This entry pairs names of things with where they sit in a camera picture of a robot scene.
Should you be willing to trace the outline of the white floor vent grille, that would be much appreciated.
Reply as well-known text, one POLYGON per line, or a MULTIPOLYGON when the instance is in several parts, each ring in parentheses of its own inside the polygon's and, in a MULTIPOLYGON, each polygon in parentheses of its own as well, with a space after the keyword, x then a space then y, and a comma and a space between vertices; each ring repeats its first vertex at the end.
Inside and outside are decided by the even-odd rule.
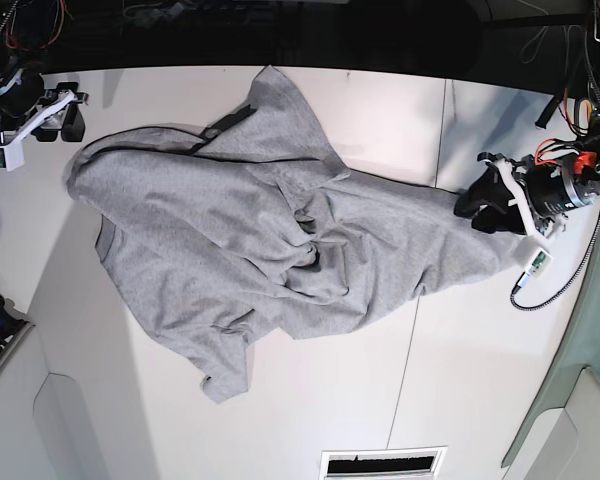
POLYGON ((448 451, 447 446, 324 451, 320 479, 410 480, 436 479, 448 451))

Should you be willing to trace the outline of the grey t-shirt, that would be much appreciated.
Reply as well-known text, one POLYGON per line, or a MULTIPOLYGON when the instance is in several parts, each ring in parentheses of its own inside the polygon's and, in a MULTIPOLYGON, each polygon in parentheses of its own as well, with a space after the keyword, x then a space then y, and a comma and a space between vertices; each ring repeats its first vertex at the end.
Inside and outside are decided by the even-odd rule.
POLYGON ((356 331, 507 269, 520 242, 457 217, 451 192, 348 168, 274 67, 200 134, 159 125, 91 142, 66 189, 100 214, 96 252, 142 329, 217 403, 248 390, 248 347, 271 331, 356 331))

